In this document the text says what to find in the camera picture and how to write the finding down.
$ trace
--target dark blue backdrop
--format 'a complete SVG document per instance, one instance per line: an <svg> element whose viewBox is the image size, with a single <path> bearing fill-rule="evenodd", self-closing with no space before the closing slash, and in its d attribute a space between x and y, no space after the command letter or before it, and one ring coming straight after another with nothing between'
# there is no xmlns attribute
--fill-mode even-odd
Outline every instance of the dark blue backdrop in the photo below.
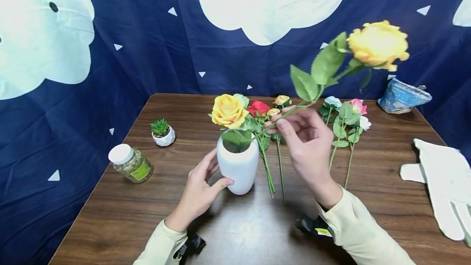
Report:
<svg viewBox="0 0 471 265"><path fill-rule="evenodd" d="M92 0L96 34L87 79L78 85L46 80L0 101L0 264L49 261L107 166L108 151L150 95L293 96L289 64L309 70L322 42L364 22L387 19L409 34L411 58L397 77L427 86L433 100L420 110L470 160L471 30L452 24L461 1L343 0L321 23L258 46L241 29L213 26L198 0ZM427 15L416 12L428 5ZM177 16L168 13L172 7ZM375 70L363 94L360 75L325 95L377 99L387 75ZM47 181L56 170L60 181Z"/></svg>

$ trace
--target jar label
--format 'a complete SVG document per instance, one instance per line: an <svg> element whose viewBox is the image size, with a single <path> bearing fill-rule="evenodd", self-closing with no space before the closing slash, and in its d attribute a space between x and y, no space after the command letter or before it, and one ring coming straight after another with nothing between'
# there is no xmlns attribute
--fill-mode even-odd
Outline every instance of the jar label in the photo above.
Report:
<svg viewBox="0 0 471 265"><path fill-rule="evenodd" d="M130 173L130 175L134 177L136 180L142 180L147 175L149 175L149 172L150 172L150 167L148 166L147 160L144 159L142 161L142 164L136 170L134 170L134 172Z"/></svg>

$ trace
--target artificial rose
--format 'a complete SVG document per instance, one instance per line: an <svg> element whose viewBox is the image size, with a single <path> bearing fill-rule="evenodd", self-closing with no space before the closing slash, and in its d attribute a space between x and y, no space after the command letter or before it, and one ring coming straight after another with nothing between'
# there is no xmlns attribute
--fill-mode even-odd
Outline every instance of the artificial rose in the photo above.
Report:
<svg viewBox="0 0 471 265"><path fill-rule="evenodd" d="M248 115L244 109L244 103L238 97L223 94L214 99L213 112L211 118L213 123L225 126L229 129L239 128Z"/></svg>
<svg viewBox="0 0 471 265"><path fill-rule="evenodd" d="M239 98L242 103L244 103L244 109L247 109L247 107L249 106L249 98L239 93L236 93L234 96Z"/></svg>
<svg viewBox="0 0 471 265"><path fill-rule="evenodd" d="M340 109L340 107L342 106L342 102L340 101L340 99L338 99L336 97L326 98L324 100L324 104L327 104L327 106L333 105L333 106L335 106L336 109Z"/></svg>
<svg viewBox="0 0 471 265"><path fill-rule="evenodd" d="M363 105L362 99L354 98L348 102L353 106L353 113L354 114L362 114L366 115L366 105Z"/></svg>
<svg viewBox="0 0 471 265"><path fill-rule="evenodd" d="M289 101L288 105L292 104L291 98L287 97L286 95L278 95L278 97L275 98L275 101L273 101L273 104L278 106L278 107L281 107L287 101Z"/></svg>
<svg viewBox="0 0 471 265"><path fill-rule="evenodd" d="M266 119L268 120L268 119L270 119L270 117L278 115L280 112L281 112L281 110L277 109L277 108L270 109L269 111L267 111Z"/></svg>
<svg viewBox="0 0 471 265"><path fill-rule="evenodd" d="M367 131L371 127L371 122L369 122L367 117L360 117L360 127L363 128L364 131Z"/></svg>
<svg viewBox="0 0 471 265"><path fill-rule="evenodd" d="M270 107L263 101L253 101L252 105L248 107L247 110L252 116L257 117L256 112L258 112L259 116L262 116L264 113L267 113L267 111L270 110Z"/></svg>
<svg viewBox="0 0 471 265"><path fill-rule="evenodd" d="M387 69L396 72L397 65L393 64L396 58L405 61L409 58L406 52L408 44L407 34L399 27L391 26L387 20L377 23L366 23L363 29L355 29L348 38L348 46L354 57L366 66L375 69Z"/></svg>

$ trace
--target yellow rose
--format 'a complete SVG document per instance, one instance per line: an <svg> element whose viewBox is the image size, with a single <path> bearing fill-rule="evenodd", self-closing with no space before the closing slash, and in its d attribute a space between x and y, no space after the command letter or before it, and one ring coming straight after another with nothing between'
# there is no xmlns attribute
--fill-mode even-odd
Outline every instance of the yellow rose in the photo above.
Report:
<svg viewBox="0 0 471 265"><path fill-rule="evenodd" d="M270 117L278 115L279 113L280 113L280 109L277 109L277 108L269 109L267 111L267 116L265 117L265 119L268 120L270 119Z"/></svg>
<svg viewBox="0 0 471 265"><path fill-rule="evenodd" d="M249 111L245 110L244 103L240 98L223 94L214 99L211 118L213 123L217 125L237 129L242 125L248 113Z"/></svg>
<svg viewBox="0 0 471 265"><path fill-rule="evenodd" d="M375 69L387 69L395 72L397 66L393 64L396 58L405 61L409 58L406 52L408 44L407 34L399 27L391 26L387 20L378 23L366 23L363 29L355 29L347 38L348 46L354 57L367 66L378 66Z"/></svg>
<svg viewBox="0 0 471 265"><path fill-rule="evenodd" d="M287 97L286 95L278 95L278 97L275 98L275 101L273 101L273 104L278 106L278 107L281 107L287 101L289 101L289 104L292 103L291 98Z"/></svg>

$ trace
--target white jar lid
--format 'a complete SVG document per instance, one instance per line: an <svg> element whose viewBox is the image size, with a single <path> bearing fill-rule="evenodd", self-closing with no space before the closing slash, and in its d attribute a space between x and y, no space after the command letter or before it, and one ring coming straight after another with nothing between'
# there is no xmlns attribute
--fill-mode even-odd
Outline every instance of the white jar lid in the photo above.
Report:
<svg viewBox="0 0 471 265"><path fill-rule="evenodd" d="M127 144L118 144L113 147L108 154L108 159L115 165L122 165L128 162L134 154L134 150Z"/></svg>

